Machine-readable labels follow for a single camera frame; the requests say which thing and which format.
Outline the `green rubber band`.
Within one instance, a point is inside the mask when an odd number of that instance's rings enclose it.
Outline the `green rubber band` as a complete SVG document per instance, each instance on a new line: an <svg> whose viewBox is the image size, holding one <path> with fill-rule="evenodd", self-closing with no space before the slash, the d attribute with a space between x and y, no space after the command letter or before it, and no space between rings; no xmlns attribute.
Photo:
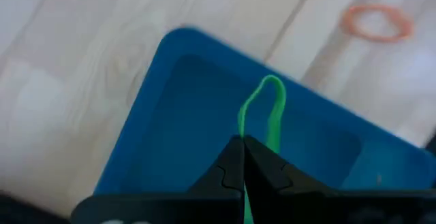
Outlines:
<svg viewBox="0 0 436 224"><path fill-rule="evenodd" d="M240 107L238 112L238 132L240 137L243 138L245 136L245 122L249 106L268 83L274 85L276 98L267 121L266 145L274 153L278 153L280 151L281 119L287 99L285 86L278 77L274 75L264 76L257 88Z"/></svg>

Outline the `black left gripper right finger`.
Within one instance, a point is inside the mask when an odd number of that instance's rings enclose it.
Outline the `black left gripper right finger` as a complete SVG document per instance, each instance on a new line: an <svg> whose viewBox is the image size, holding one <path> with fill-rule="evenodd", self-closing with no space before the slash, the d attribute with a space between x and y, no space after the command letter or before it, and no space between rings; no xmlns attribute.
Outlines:
<svg viewBox="0 0 436 224"><path fill-rule="evenodd" d="M334 195L336 191L287 162L251 136L244 137L245 180L251 197L316 193Z"/></svg>

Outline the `blue plastic bin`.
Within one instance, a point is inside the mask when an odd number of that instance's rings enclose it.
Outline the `blue plastic bin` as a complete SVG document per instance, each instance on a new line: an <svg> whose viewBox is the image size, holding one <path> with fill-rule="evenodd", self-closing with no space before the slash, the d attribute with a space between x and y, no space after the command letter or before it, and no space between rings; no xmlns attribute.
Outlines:
<svg viewBox="0 0 436 224"><path fill-rule="evenodd" d="M196 29L169 32L95 188L187 190L238 132L240 107L271 70ZM340 189L427 189L436 157L284 79L281 156Z"/></svg>

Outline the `orange rubber band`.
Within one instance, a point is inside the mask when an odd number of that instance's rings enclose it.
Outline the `orange rubber band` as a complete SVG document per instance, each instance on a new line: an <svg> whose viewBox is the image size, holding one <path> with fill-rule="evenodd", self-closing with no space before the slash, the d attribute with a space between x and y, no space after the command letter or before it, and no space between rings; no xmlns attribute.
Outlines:
<svg viewBox="0 0 436 224"><path fill-rule="evenodd" d="M398 29L397 34L393 36L375 35L364 31L356 23L356 19L359 15L366 12L381 12L385 14L388 20L396 26ZM352 5L343 14L341 19L341 25L345 31L351 35L361 37L362 39L370 42L381 43L393 43L399 42L408 37L411 37L414 33L414 24L406 16L406 14L397 7L382 4L361 4Z"/></svg>

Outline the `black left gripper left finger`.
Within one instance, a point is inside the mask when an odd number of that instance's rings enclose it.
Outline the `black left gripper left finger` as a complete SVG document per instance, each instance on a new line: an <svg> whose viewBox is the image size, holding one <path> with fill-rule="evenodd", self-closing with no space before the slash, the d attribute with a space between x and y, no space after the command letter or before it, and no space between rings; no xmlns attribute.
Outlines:
<svg viewBox="0 0 436 224"><path fill-rule="evenodd" d="M238 135L233 136L188 192L211 197L243 197L244 162L243 139Z"/></svg>

